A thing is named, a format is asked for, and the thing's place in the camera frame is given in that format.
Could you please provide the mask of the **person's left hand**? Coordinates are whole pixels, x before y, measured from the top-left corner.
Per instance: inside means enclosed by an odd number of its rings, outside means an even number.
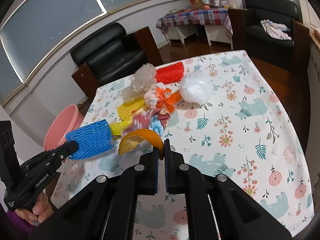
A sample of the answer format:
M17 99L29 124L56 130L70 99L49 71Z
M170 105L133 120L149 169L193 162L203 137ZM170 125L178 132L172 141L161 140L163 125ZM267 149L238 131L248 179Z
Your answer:
M36 225L36 223L43 223L54 213L54 211L48 202L48 196L44 192L41 192L31 211L19 208L15 210L15 213L30 225Z

